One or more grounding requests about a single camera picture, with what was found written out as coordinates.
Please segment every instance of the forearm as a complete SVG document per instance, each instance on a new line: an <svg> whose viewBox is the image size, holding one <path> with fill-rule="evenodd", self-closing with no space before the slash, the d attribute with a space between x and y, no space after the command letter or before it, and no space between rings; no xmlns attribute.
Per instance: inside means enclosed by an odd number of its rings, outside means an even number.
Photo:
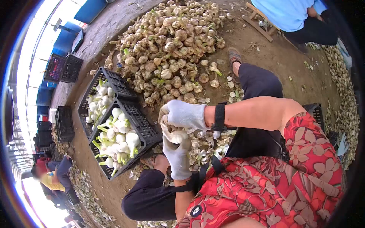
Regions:
<svg viewBox="0 0 365 228"><path fill-rule="evenodd" d="M55 183L58 183L59 182L59 180L58 180L58 178L57 178L57 169L55 169L54 170L54 174L53 174L53 176L52 176L52 182L55 182Z"/></svg>
<svg viewBox="0 0 365 228"><path fill-rule="evenodd" d="M311 6L310 8L307 8L307 14L310 17L316 18L317 17L317 11L314 9L313 6Z"/></svg>
<svg viewBox="0 0 365 228"><path fill-rule="evenodd" d="M269 96L254 97L225 106L224 124L235 127L279 130L283 135L288 120L306 110L292 99ZM214 123L215 106L204 109L204 121L208 127Z"/></svg>
<svg viewBox="0 0 365 228"><path fill-rule="evenodd" d="M186 184L186 182L190 180L190 178L178 181L174 180L174 185L176 187L183 186ZM191 200L194 197L194 193L192 191L190 192L176 192L175 197L175 213L176 213L176 220L177 222L181 221L184 218L185 212L188 209L189 204L191 203Z"/></svg>

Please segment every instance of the leg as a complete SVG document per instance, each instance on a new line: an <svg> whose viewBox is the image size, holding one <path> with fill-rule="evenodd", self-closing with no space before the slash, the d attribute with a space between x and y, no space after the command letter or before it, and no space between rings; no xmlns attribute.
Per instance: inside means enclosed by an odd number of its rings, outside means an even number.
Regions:
<svg viewBox="0 0 365 228"><path fill-rule="evenodd" d="M270 71L247 63L233 62L233 72L239 77L245 91L243 100L258 96L283 98L283 87L279 79ZM239 128L229 147L226 157L247 158L252 156L277 156L280 142L279 131L254 128Z"/></svg>
<svg viewBox="0 0 365 228"><path fill-rule="evenodd" d="M46 163L46 166L52 172L56 169L56 166L59 165L60 163L61 163L61 161L48 162L48 163Z"/></svg>
<svg viewBox="0 0 365 228"><path fill-rule="evenodd" d="M317 18L308 17L303 28L295 32L284 32L285 37L293 44L315 42L322 45L336 45L337 33L328 24Z"/></svg>
<svg viewBox="0 0 365 228"><path fill-rule="evenodd" d="M170 164L166 157L162 157L156 158L154 169L142 171L137 183L123 198L122 211L129 219L176 220L175 192L172 186L163 186Z"/></svg>
<svg viewBox="0 0 365 228"><path fill-rule="evenodd" d="M57 178L59 182L65 187L66 191L69 191L72 188L72 184L70 178L68 177L68 169L72 166L72 160L65 156L61 163L58 165L57 169Z"/></svg>

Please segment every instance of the foot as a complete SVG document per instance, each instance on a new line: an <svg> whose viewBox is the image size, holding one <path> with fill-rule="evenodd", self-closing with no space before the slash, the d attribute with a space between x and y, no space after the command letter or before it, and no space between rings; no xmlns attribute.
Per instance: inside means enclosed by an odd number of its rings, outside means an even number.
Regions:
<svg viewBox="0 0 365 228"><path fill-rule="evenodd" d="M163 174L166 174L167 169L170 166L169 160L162 154L154 155L149 158L141 158L140 160L150 169L157 169Z"/></svg>
<svg viewBox="0 0 365 228"><path fill-rule="evenodd" d="M303 43L297 43L295 41L290 41L288 38L286 38L284 36L284 38L291 44L293 45L300 53L302 54L307 54L308 53L308 49L307 46Z"/></svg>
<svg viewBox="0 0 365 228"><path fill-rule="evenodd" d="M234 80L234 82L239 84L240 81L239 81L239 77L238 77L238 67L242 63L241 55L238 52L238 50L235 49L234 47L228 47L227 51L228 51L228 59L230 61L230 65L231 65L231 71L233 72L233 74L235 76L235 77L233 77L233 80Z"/></svg>
<svg viewBox="0 0 365 228"><path fill-rule="evenodd" d="M146 158L141 158L140 161L141 161L142 164L145 164L150 169L153 169L155 164L164 164L166 162L167 162L168 166L170 166L169 161L162 154L152 155L151 157L146 157Z"/></svg>

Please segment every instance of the floral pattern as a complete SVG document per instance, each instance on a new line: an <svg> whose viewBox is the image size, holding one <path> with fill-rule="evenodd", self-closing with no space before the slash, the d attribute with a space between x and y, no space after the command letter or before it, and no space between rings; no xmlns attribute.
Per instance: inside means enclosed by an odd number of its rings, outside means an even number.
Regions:
<svg viewBox="0 0 365 228"><path fill-rule="evenodd" d="M342 197L342 169L333 146L308 113L284 130L289 163L266 156L223 158L226 170L208 171L178 228L220 227L240 217L271 228L322 227ZM191 210L200 205L197 217Z"/></svg>

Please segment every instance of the black pants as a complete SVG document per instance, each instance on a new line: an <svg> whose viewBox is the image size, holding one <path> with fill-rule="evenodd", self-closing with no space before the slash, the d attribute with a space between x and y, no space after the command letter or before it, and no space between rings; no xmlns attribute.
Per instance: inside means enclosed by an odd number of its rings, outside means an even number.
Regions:
<svg viewBox="0 0 365 228"><path fill-rule="evenodd" d="M323 11L322 15L326 20L326 11ZM338 37L329 24L310 16L304 20L302 29L295 32L284 32L284 35L293 43L315 42L322 45L336 45Z"/></svg>
<svg viewBox="0 0 365 228"><path fill-rule="evenodd" d="M283 97L279 79L270 71L247 63L239 67L239 78L245 90L245 99L258 96ZM227 151L226 157L248 158L275 156L280 141L279 131L239 128ZM135 186L122 201L124 214L139 221L176 220L175 192L164 187L164 174L159 170L144 170Z"/></svg>

